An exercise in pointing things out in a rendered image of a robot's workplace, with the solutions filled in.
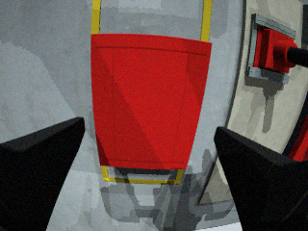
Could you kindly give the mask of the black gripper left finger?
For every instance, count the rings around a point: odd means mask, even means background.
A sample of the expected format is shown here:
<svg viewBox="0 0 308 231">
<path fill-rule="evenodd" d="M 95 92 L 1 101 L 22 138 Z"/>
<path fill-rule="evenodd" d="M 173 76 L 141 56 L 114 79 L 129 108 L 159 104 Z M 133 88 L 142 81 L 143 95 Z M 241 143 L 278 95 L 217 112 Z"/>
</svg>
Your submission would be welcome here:
<svg viewBox="0 0 308 231">
<path fill-rule="evenodd" d="M 0 142 L 0 203 L 24 231 L 46 231 L 84 134 L 77 116 Z"/>
</svg>

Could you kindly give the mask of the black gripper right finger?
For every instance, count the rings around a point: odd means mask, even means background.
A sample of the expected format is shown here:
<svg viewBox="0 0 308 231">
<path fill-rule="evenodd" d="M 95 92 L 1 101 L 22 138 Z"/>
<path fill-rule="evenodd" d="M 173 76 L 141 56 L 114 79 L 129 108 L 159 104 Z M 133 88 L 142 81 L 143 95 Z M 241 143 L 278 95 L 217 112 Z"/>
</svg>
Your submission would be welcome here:
<svg viewBox="0 0 308 231">
<path fill-rule="evenodd" d="M 276 231 L 308 195 L 308 161 L 295 161 L 222 126 L 215 143 L 243 231 Z"/>
</svg>

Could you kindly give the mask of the yellow rectangular border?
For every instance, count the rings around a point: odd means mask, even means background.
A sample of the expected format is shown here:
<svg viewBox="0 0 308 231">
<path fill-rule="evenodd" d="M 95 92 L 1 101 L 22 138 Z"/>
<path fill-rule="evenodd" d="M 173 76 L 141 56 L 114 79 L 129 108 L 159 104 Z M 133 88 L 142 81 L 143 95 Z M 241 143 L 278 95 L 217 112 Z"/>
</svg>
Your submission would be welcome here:
<svg viewBox="0 0 308 231">
<path fill-rule="evenodd" d="M 101 0 L 92 0 L 92 21 L 91 21 L 91 33 L 93 35 L 100 34 L 100 7 Z M 211 27 L 211 8 L 212 8 L 212 0 L 204 0 L 204 11 L 203 11 L 203 23 L 201 23 L 201 36 L 200 41 L 208 41 L 209 39 L 209 27 Z M 116 181 L 122 182 L 122 184 L 170 184 L 170 185 L 180 185 L 182 180 L 182 174 L 184 174 L 184 169 L 177 169 L 176 180 L 169 181 L 158 181 L 158 180 L 128 180 L 128 178 L 113 178 L 108 177 L 108 169 L 107 166 L 101 166 L 103 169 L 103 180 L 104 181 Z"/>
</svg>

